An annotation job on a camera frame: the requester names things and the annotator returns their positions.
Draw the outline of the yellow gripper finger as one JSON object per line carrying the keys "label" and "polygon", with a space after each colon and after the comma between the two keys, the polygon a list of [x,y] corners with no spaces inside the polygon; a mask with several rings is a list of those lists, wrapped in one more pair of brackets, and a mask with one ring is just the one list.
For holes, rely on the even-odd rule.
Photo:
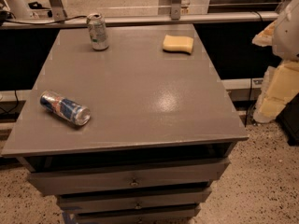
{"label": "yellow gripper finger", "polygon": [[282,61],[258,98],[253,119],[259,123],[274,120],[298,93],[299,62]]}
{"label": "yellow gripper finger", "polygon": [[267,25],[260,33],[253,37],[252,43],[260,47],[271,46],[276,23],[276,21],[273,21]]}

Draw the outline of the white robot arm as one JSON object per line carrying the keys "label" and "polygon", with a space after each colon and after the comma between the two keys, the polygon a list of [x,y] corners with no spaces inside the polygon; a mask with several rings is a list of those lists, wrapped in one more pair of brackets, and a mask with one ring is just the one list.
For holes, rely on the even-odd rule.
{"label": "white robot arm", "polygon": [[291,0],[252,43],[271,46],[273,54],[282,59],[277,68],[269,66],[264,73],[253,112],[255,121],[268,123],[299,93],[299,0]]}

